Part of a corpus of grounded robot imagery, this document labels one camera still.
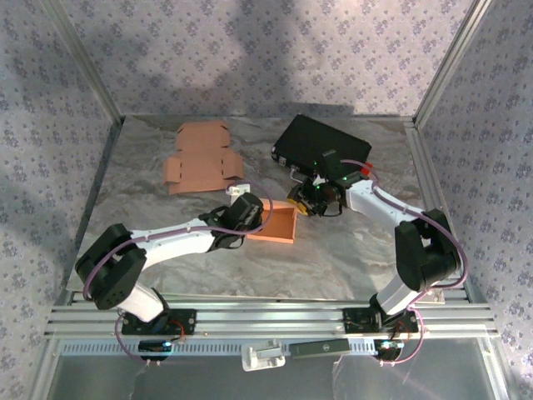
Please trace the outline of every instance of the aluminum frame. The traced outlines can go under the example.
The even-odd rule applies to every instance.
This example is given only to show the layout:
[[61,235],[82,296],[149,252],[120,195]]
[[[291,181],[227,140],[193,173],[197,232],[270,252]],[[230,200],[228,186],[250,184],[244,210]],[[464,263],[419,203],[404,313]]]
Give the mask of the aluminum frame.
[[[456,230],[450,213],[446,205],[446,200],[438,183],[435,166],[431,161],[431,155],[426,145],[425,139],[420,135],[417,127],[412,122],[404,122],[408,143],[411,148],[413,162],[416,168],[418,183],[422,191],[422,198],[427,208],[440,208],[448,218],[451,233],[455,236]],[[474,288],[470,279],[466,279],[464,290],[467,298],[473,303],[483,303],[485,300]],[[516,380],[511,373],[509,363],[506,359],[501,340],[499,338],[479,337],[477,339],[480,347],[486,371],[491,381],[493,393],[497,399],[520,398],[520,392]]]
[[458,68],[467,48],[470,46],[472,38],[476,34],[477,28],[480,26],[481,20],[491,3],[492,0],[475,0],[466,12],[465,18],[433,77],[426,95],[422,98],[420,106],[416,110],[414,116],[416,128],[422,129],[424,124],[426,124],[428,117]]
[[[213,300],[164,296],[170,308],[197,310],[194,339],[388,338],[386,333],[379,332],[345,334],[342,309],[368,306],[361,302],[237,300],[228,297]],[[425,338],[428,339],[498,335],[492,312],[486,304],[429,304],[420,305],[419,309],[426,325]],[[114,336],[116,320],[115,310],[100,311],[89,302],[74,302],[69,306],[53,308],[44,336],[55,339],[109,338]]]
[[41,4],[50,19],[52,19],[59,36],[67,45],[74,61],[87,79],[89,86],[102,104],[106,114],[114,123],[121,124],[122,115],[120,110],[113,101],[111,93],[107,90],[106,84],[98,73],[97,67],[85,48],[82,39],[77,35],[76,29],[68,18],[63,5],[59,0],[41,0]]

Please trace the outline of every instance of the wall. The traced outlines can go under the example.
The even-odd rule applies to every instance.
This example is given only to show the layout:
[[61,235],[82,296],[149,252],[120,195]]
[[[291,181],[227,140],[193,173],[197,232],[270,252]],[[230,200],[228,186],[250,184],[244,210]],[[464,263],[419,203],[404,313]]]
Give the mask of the wall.
[[533,396],[533,3],[494,4],[422,131],[472,280]]
[[123,114],[413,115],[471,0],[74,0]]
[[0,398],[31,386],[110,120],[32,0],[0,2]]

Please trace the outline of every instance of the flattened cardboard box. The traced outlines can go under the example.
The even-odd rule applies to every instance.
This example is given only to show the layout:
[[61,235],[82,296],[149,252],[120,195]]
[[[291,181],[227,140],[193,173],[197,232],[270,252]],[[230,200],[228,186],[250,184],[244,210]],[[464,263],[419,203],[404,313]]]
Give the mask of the flattened cardboard box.
[[244,178],[242,157],[227,148],[225,122],[187,122],[177,131],[177,152],[163,163],[163,183],[170,194],[220,190]]

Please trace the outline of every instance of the cardboard box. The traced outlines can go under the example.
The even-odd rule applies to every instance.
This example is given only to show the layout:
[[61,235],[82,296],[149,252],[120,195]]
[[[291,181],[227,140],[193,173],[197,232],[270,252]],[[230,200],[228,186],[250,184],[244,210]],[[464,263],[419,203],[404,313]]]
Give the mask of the cardboard box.
[[[262,199],[264,210],[262,214],[263,221],[267,219],[270,210],[268,200]],[[298,211],[293,204],[288,202],[273,201],[274,213],[269,223],[258,233],[247,235],[252,240],[266,240],[277,243],[294,243],[296,236],[296,218]]]
[[177,152],[163,163],[170,194],[220,190],[244,178],[242,157],[227,147],[225,122],[187,122],[177,131]]

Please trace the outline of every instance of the marble surface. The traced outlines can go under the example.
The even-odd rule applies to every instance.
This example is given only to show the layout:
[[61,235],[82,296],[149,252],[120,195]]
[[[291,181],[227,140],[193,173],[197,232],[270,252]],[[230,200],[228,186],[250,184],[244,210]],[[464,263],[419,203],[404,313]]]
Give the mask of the marble surface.
[[[284,199],[294,182],[289,170],[271,159],[272,144],[291,118],[228,118],[231,147],[245,162],[248,179],[261,183],[274,199]],[[400,121],[322,118],[372,145],[382,187],[421,206],[421,193]],[[162,185],[162,162],[173,153],[184,117],[127,117],[113,151],[101,192],[82,241],[80,255],[113,223],[129,229],[184,223],[229,203],[220,192],[170,196]],[[165,293],[282,298],[367,300],[395,270],[392,232],[355,212],[337,218],[300,215],[294,244],[248,240],[236,251],[175,258],[151,267],[141,282]],[[73,273],[67,285],[81,290]]]

